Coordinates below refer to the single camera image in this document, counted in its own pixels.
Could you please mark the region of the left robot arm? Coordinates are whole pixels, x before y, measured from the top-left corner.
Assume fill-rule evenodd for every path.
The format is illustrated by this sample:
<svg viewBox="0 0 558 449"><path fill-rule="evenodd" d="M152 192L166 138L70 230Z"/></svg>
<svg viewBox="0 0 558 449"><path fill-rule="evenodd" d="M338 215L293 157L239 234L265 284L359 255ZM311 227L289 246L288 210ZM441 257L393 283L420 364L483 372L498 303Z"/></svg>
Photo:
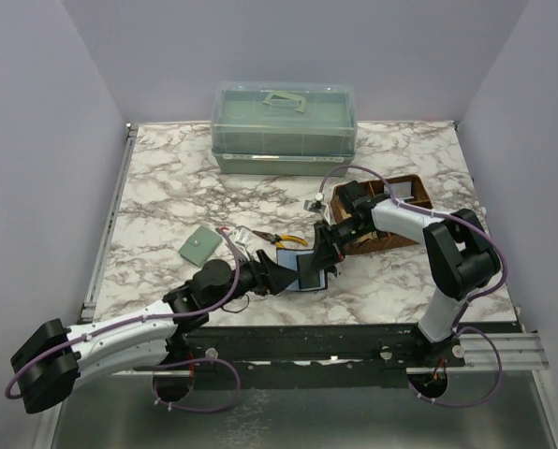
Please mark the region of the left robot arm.
<svg viewBox="0 0 558 449"><path fill-rule="evenodd" d="M157 363L177 369L187 348L174 335L203 326L210 312L246 294L278 295L298 277L295 263L282 266L259 250L234 267L210 260L162 299L116 319L75 326L50 320L11 357L14 375L5 396L21 400L29 414L41 413L90 376Z"/></svg>

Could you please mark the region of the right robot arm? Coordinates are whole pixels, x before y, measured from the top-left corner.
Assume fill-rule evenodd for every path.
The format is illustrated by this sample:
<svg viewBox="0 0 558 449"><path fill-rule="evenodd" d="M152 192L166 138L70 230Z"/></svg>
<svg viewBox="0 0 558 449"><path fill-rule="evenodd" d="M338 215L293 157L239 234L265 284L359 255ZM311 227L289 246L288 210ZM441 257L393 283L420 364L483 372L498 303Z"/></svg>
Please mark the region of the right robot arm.
<svg viewBox="0 0 558 449"><path fill-rule="evenodd" d="M488 291L497 273L507 275L507 262L482 228L475 213L424 209L396 198L392 191L371 196L361 183L338 188L349 215L338 224L315 223L315 242L303 274L329 270L345 258L346 246L373 232L390 233L424 245L435 291L417 324L419 338L410 343L412 359L423 367L444 355L442 341L451 337L467 305Z"/></svg>

